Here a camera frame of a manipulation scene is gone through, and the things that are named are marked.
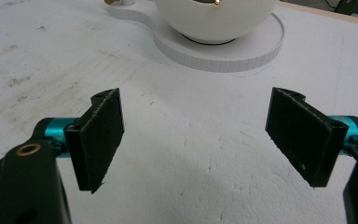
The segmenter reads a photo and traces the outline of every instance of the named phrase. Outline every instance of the white bowl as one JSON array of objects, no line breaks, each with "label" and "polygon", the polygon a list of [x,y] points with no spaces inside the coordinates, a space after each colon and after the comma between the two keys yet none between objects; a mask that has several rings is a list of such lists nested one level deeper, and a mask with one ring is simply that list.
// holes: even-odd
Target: white bowl
[{"label": "white bowl", "polygon": [[266,19],[278,0],[155,0],[165,21],[194,41],[221,44],[246,35]]}]

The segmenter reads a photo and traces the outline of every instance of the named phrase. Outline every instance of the white stand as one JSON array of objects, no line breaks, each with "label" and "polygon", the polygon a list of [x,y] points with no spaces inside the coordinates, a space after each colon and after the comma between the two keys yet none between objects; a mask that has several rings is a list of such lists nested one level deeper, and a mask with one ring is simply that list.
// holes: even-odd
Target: white stand
[{"label": "white stand", "polygon": [[202,71],[233,73],[260,67],[278,55],[284,39],[284,27],[275,14],[246,36],[223,45],[203,45],[175,31],[159,15],[154,1],[139,0],[130,6],[114,3],[109,10],[116,19],[149,26],[157,47],[167,57]]}]

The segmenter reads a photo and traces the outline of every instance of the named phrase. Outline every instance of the white table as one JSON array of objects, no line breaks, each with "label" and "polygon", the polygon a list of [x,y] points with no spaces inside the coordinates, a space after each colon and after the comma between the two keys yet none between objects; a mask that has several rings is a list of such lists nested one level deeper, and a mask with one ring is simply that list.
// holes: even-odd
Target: white table
[{"label": "white table", "polygon": [[0,158],[45,117],[79,117],[119,87],[126,132],[105,184],[77,189],[58,160],[74,223],[345,223],[354,161],[313,189],[264,131],[272,87],[328,115],[358,116],[358,20],[281,4],[280,55],[248,72],[166,58],[150,30],[99,0],[0,0]]}]

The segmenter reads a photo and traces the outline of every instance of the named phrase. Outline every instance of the white tabletop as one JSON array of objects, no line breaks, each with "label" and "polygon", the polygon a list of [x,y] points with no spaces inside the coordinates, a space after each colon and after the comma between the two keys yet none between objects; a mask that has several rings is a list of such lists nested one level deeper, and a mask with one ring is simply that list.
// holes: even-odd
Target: white tabletop
[{"label": "white tabletop", "polygon": [[120,88],[125,129],[105,183],[77,188],[58,164],[74,223],[345,223],[354,161],[313,189],[264,131],[272,87],[327,115],[358,116],[358,20],[280,5],[282,51],[247,72],[175,63],[151,31],[100,0],[0,0],[0,159],[45,117],[79,117]]}]

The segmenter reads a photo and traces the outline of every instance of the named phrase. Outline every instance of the brown object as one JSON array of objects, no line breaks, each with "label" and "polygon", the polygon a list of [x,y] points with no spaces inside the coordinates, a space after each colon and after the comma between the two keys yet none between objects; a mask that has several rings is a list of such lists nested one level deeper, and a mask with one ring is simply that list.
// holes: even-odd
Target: brown object
[{"label": "brown object", "polygon": [[116,0],[104,0],[107,5],[112,5]]}]

